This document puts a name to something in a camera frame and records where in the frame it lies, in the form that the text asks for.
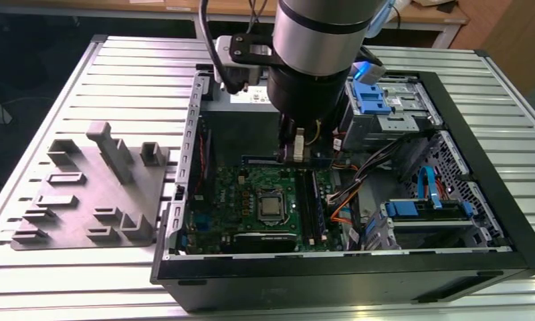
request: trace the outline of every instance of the yellow wire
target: yellow wire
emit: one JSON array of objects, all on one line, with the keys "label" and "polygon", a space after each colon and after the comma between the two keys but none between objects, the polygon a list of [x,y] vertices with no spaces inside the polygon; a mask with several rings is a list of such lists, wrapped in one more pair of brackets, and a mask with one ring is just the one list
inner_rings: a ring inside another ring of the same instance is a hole
[{"label": "yellow wire", "polygon": [[315,133],[314,139],[306,144],[306,146],[310,146],[311,144],[315,143],[315,141],[317,141],[318,138],[319,138],[319,134],[322,133],[322,122],[319,121],[319,119],[315,121],[315,123],[318,124],[318,131],[317,131],[317,133]]}]

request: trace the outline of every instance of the white label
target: white label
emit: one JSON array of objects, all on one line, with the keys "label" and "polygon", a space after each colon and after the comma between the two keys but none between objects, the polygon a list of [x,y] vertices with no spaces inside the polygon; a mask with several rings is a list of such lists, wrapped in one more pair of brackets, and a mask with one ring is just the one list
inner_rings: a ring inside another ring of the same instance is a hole
[{"label": "white label", "polygon": [[398,97],[387,97],[386,102],[390,105],[402,105],[401,99]]},{"label": "white label", "polygon": [[230,102],[234,104],[271,104],[267,92],[266,86],[250,86],[248,92],[239,92],[230,96]]},{"label": "white label", "polygon": [[349,230],[349,236],[351,236],[351,239],[355,241],[355,243],[359,243],[359,234],[358,232],[354,230],[354,228],[351,228]]},{"label": "white label", "polygon": [[466,23],[466,20],[463,20],[463,19],[445,19],[445,22],[447,22],[447,23]]},{"label": "white label", "polygon": [[337,151],[341,151],[341,145],[343,144],[343,141],[337,138],[333,140],[333,149],[335,149]]},{"label": "white label", "polygon": [[190,11],[190,8],[186,8],[186,7],[167,7],[167,10],[171,10],[171,11]]}]

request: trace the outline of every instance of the black cable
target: black cable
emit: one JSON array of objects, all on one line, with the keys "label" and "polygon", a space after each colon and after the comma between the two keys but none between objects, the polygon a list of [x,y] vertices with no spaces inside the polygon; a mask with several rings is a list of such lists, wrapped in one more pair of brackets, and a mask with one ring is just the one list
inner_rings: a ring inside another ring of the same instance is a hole
[{"label": "black cable", "polygon": [[397,12],[397,38],[399,38],[401,34],[401,12],[399,9],[397,9],[395,6],[393,6],[394,12]]},{"label": "black cable", "polygon": [[254,15],[254,19],[250,19],[250,25],[248,25],[248,30],[246,31],[246,33],[251,33],[251,29],[254,27],[254,24],[258,22],[259,23],[259,17],[262,16],[265,9],[266,9],[266,5],[269,4],[269,0],[265,0],[265,3],[262,4],[262,7],[259,8],[258,14],[255,12],[255,7],[256,7],[256,0],[254,0],[254,7],[251,10],[251,13]]},{"label": "black cable", "polygon": [[401,30],[401,12],[395,6],[393,6],[394,12],[397,12],[397,30]]},{"label": "black cable", "polygon": [[256,0],[248,0],[248,4],[250,4],[251,13],[250,13],[248,29],[247,29],[246,33],[250,33],[250,32],[251,32],[251,27],[254,27],[254,22],[258,20],[258,15],[256,15]]},{"label": "black cable", "polygon": [[367,162],[361,166],[359,170],[357,171],[351,184],[347,186],[346,189],[331,196],[330,200],[334,201],[335,199],[339,199],[339,197],[342,197],[345,194],[351,194],[351,192],[361,187],[363,183],[363,178],[369,174],[369,172],[391,160],[391,156],[398,152],[399,148],[406,142],[410,142],[415,138],[430,136],[434,134],[434,132],[435,130],[425,130],[423,132],[406,134],[401,136],[395,141],[390,142],[382,149],[379,149],[379,151],[374,155],[371,155],[371,157],[367,159]]},{"label": "black cable", "polygon": [[224,69],[224,66],[222,65],[220,57],[218,56],[216,48],[212,42],[211,30],[208,28],[207,10],[208,10],[208,0],[200,0],[200,9],[198,10],[198,18],[200,21],[200,28],[203,31],[206,47],[208,49],[208,53],[211,54],[214,67],[216,68],[216,71],[220,75],[222,82],[224,82],[226,90],[228,91],[230,94],[236,94],[240,91],[240,88],[238,84],[235,84],[230,79],[228,73]]}]

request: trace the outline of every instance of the metal slotted table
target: metal slotted table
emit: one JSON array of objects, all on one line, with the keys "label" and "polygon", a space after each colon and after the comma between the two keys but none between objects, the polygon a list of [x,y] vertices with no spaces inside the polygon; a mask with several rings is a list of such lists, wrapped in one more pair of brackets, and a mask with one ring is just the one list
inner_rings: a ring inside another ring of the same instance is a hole
[{"label": "metal slotted table", "polygon": [[[394,70],[437,72],[535,230],[535,111],[489,58],[473,51],[371,47]],[[95,37],[0,194],[0,320],[199,318],[150,283],[155,246],[13,251],[21,215],[52,169],[54,139],[92,146],[91,120],[107,120],[130,147],[156,141],[179,160],[195,64],[194,39]],[[166,183],[163,196],[174,196]],[[535,277],[447,304],[226,312],[235,320],[535,320]]]}]

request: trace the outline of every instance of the red wire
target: red wire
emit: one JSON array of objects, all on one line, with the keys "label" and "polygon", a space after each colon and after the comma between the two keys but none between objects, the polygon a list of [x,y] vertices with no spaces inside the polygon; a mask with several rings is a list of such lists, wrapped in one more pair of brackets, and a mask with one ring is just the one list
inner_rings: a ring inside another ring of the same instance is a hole
[{"label": "red wire", "polygon": [[200,179],[198,180],[198,185],[195,189],[195,194],[200,188],[203,179],[204,179],[204,139],[203,139],[203,132],[199,132],[200,135]]}]

